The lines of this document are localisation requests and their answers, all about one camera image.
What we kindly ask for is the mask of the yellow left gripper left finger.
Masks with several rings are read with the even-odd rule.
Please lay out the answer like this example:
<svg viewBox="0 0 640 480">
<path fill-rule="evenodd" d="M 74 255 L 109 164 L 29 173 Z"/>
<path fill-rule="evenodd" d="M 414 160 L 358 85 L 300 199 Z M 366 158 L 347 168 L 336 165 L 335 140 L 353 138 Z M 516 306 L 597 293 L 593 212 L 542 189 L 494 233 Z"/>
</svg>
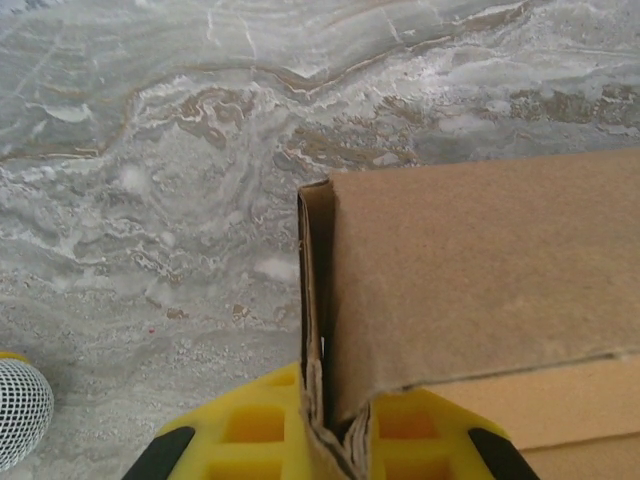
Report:
<svg viewBox="0 0 640 480">
<path fill-rule="evenodd" d="M 300 369 L 292 363 L 164 425 L 124 477 L 312 479 L 300 409 Z"/>
</svg>

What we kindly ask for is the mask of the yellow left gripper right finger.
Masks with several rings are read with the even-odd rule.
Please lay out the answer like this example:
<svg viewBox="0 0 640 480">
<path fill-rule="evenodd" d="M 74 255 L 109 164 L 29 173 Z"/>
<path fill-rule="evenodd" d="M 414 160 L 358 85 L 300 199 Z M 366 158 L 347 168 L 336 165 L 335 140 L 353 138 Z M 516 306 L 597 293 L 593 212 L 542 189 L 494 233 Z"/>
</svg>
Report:
<svg viewBox="0 0 640 480">
<path fill-rule="evenodd" d="M 370 479 L 537 479 L 506 432 L 425 389 L 370 407 Z"/>
</svg>

